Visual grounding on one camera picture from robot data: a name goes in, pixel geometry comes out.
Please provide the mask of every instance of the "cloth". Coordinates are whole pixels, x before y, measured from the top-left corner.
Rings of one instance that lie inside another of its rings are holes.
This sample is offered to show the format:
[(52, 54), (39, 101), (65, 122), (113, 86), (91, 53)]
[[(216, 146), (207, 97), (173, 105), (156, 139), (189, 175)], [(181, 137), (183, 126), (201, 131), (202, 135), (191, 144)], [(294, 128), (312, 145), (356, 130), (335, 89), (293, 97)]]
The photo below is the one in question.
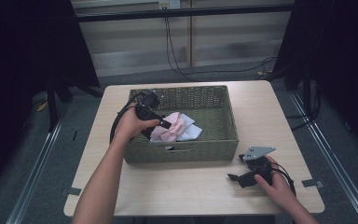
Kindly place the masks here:
[(167, 130), (157, 126), (150, 134), (151, 143), (190, 141), (197, 139), (202, 132), (201, 128), (193, 124), (195, 120), (180, 112), (170, 114), (165, 120), (172, 124), (171, 128)]

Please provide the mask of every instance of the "gray carpet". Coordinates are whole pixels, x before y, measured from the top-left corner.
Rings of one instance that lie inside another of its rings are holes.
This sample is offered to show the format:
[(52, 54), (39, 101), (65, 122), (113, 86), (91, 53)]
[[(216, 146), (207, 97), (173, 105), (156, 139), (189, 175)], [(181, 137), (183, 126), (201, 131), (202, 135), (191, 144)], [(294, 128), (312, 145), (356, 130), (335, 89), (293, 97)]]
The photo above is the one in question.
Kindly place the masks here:
[[(240, 70), (256, 65), (258, 63), (226, 64), (196, 69), (200, 71)], [(268, 64), (266, 69), (269, 70), (271, 66), (272, 64)], [(254, 80), (258, 78), (255, 72), (262, 70), (262, 67), (260, 67), (249, 72), (205, 73), (189, 77), (199, 81)], [(190, 72), (194, 69), (184, 69), (183, 71)], [(101, 91), (108, 85), (187, 81), (171, 70), (100, 78)], [(286, 115), (298, 114), (290, 97), (290, 92), (283, 86), (283, 80), (276, 79), (271, 84), (281, 103), (283, 112)], [(60, 134), (48, 157), (46, 167), (37, 183), (34, 197), (22, 223), (70, 222), (70, 218), (66, 217), (62, 211), (66, 201), (66, 196), (62, 193), (62, 190), (72, 184), (101, 101), (101, 99), (87, 95), (83, 91), (77, 89), (71, 89), (71, 91), (75, 96), (74, 100), (69, 105)], [(288, 121), (292, 127), (302, 122), (301, 119), (289, 119)], [(345, 120), (324, 97), (321, 112), (316, 121), (358, 187), (358, 136), (346, 129)], [(34, 110), (27, 120), (21, 144), (18, 145), (16, 154), (0, 176), (0, 223), (6, 222), (14, 203), (21, 194), (22, 187), (25, 185), (48, 135), (48, 125), (47, 110), (42, 112), (35, 112)], [(294, 135), (313, 178), (324, 182), (324, 187), (319, 191), (325, 203), (325, 210), (315, 216), (321, 223), (358, 223), (356, 211), (325, 161), (308, 128), (297, 129), (294, 131)], [(291, 223), (290, 217), (286, 215), (276, 216), (275, 218), (276, 223)], [(150, 223), (192, 223), (192, 220), (174, 217), (148, 219)], [(129, 217), (116, 218), (115, 221), (116, 223), (142, 223), (144, 220)]]

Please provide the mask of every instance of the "wooden table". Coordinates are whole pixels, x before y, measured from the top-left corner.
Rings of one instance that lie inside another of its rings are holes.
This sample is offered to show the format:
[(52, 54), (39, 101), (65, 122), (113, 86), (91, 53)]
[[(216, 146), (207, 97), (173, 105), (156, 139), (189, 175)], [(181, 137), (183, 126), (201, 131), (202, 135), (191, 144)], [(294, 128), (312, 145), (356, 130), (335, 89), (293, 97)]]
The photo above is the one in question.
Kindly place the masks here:
[[(240, 143), (232, 161), (127, 164), (124, 162), (115, 216), (229, 216), (279, 214), (259, 186), (242, 189), (227, 174), (249, 170), (238, 159), (250, 146), (276, 147), (269, 155), (295, 180), (297, 198), (312, 213), (324, 203), (312, 179), (273, 89), (267, 81), (203, 82), (109, 86), (106, 88), (79, 163), (73, 188), (85, 188), (108, 148), (112, 123), (130, 90), (227, 85)], [(79, 196), (69, 195), (64, 213), (72, 216)]]

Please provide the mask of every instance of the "wall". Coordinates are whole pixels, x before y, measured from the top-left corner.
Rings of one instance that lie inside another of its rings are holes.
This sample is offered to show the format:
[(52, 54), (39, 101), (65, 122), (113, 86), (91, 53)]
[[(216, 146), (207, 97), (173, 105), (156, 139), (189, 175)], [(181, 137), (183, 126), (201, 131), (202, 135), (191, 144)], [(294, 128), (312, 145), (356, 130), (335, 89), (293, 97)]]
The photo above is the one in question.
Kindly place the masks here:
[[(158, 9), (153, 0), (72, 1), (76, 14)], [(182, 0), (181, 8), (287, 4), (293, 0)], [(276, 56), (290, 12), (169, 18), (180, 67)], [(164, 19), (80, 24), (99, 77), (168, 69)], [(174, 64), (170, 50), (171, 62)]]

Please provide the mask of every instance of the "green wicker basket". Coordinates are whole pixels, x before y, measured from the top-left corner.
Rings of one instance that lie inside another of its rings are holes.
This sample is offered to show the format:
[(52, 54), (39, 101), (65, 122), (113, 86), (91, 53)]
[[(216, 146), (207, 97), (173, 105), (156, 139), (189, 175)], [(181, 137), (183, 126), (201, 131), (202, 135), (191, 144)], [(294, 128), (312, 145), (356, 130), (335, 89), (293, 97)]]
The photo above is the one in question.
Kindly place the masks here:
[[(130, 98), (140, 91), (150, 90), (131, 90)], [(160, 105), (154, 110), (157, 114), (186, 114), (202, 133), (196, 140), (173, 143), (150, 143), (140, 134), (128, 146), (124, 157), (127, 163), (233, 159), (239, 140), (227, 86), (162, 88), (153, 92), (160, 96)]]

